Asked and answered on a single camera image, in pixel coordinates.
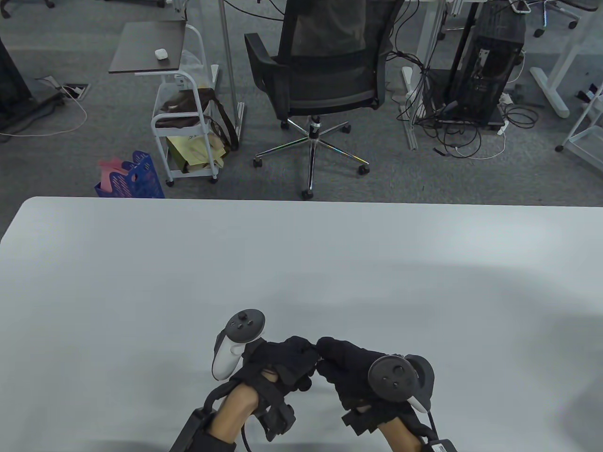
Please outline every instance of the black desk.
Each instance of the black desk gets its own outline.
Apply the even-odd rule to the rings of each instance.
[[[186,21],[128,22],[109,67],[110,74],[176,71],[185,41]],[[168,58],[158,60],[155,50],[166,49]]]

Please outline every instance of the brown bag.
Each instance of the brown bag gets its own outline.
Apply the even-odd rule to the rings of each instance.
[[[226,126],[229,136],[226,136],[222,126],[220,126],[220,124],[218,124],[212,117],[205,116],[205,119],[209,121],[212,131],[220,138],[220,140],[222,140],[226,152],[236,151],[239,148],[239,138],[236,136],[235,127],[232,125],[230,118],[226,114],[224,106],[216,97],[216,91],[211,88],[199,88],[197,91],[199,92],[199,99],[204,111],[209,105],[209,101],[213,101],[213,103],[218,107],[218,111],[222,117],[222,121],[224,121],[224,125]],[[192,90],[187,89],[180,91],[175,97],[173,97],[173,99],[170,99],[163,104],[161,111],[164,113],[184,113],[187,111],[197,111],[195,96]],[[157,127],[160,128],[176,127],[179,129],[183,127],[191,127],[197,124],[199,124],[199,119],[196,116],[191,118],[165,118],[160,119],[156,123]]]

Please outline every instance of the chair armrest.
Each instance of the chair armrest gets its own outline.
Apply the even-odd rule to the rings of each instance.
[[[246,34],[245,45],[254,83],[268,95],[276,117],[286,121],[289,113],[289,66],[277,63],[268,55],[257,33]]]

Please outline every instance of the office chair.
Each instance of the office chair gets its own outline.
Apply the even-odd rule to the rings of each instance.
[[[4,8],[8,2],[9,2],[9,0],[0,0],[0,13],[2,14],[2,17],[4,17],[4,19],[10,18],[10,14]],[[44,0],[44,3],[46,4],[47,7],[54,8],[54,3],[51,2],[51,0]]]
[[[311,199],[314,157],[322,146],[359,163],[358,174],[368,174],[368,162],[345,152],[323,137],[336,130],[349,133],[343,122],[321,129],[320,115],[361,107],[376,110],[385,101],[385,60],[392,50],[390,31],[404,0],[288,0],[278,55],[270,57],[257,33],[245,35],[247,54],[256,86],[272,103],[280,126],[293,126],[303,137],[259,152],[262,157],[309,142],[308,188]],[[307,116],[308,129],[291,120]]]
[[[574,8],[577,8],[579,10],[589,12],[594,12],[598,9],[598,0],[538,0],[534,2],[528,2],[528,4],[530,6],[537,4],[542,5],[542,28],[537,28],[536,31],[534,31],[534,37],[540,37],[545,33],[546,27],[549,24],[548,11],[555,11],[565,17],[573,19],[567,26],[570,30],[573,30],[578,26],[580,16],[575,13],[572,13],[569,10],[566,10],[559,4],[566,4],[568,6],[573,6]]]

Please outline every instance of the white cable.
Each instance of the white cable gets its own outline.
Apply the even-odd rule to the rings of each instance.
[[[495,157],[498,157],[499,155],[501,155],[503,152],[505,152],[505,148],[507,147],[507,134],[505,134],[504,132],[502,133],[502,150],[494,155],[491,155],[489,157],[469,157],[468,155],[462,155],[458,149],[455,148],[455,151],[457,154],[459,154],[461,157],[465,157],[466,159],[471,159],[471,160],[489,160],[489,159],[493,159]]]
[[[76,101],[74,99],[74,97],[71,94],[69,94],[69,92],[65,88],[63,88],[63,87],[61,87],[61,88],[62,88],[62,91],[65,94],[67,94],[67,96],[69,96],[73,102],[76,103],[76,105],[81,109],[81,111],[84,112],[84,120],[81,122],[80,125],[78,125],[77,127],[74,127],[73,129],[61,130],[60,132],[45,133],[45,134],[40,134],[40,135],[16,135],[16,134],[2,133],[2,132],[0,132],[0,135],[3,135],[5,137],[51,137],[51,136],[54,136],[54,135],[61,135],[61,133],[74,132],[74,131],[78,130],[80,127],[82,127],[86,123],[86,121],[88,120],[88,113],[86,113],[86,111],[84,110],[84,107],[82,107],[80,105],[80,103],[78,101]]]
[[[516,81],[519,79],[519,77],[521,77],[522,72],[523,72],[523,67],[524,67],[525,65],[526,65],[526,55],[524,55],[524,56],[523,56],[522,68],[521,68],[521,69],[519,69],[519,74],[517,74],[517,77],[515,77],[513,80],[509,80],[509,81],[507,82],[507,84],[509,84],[509,83],[515,83],[515,82],[516,82]]]

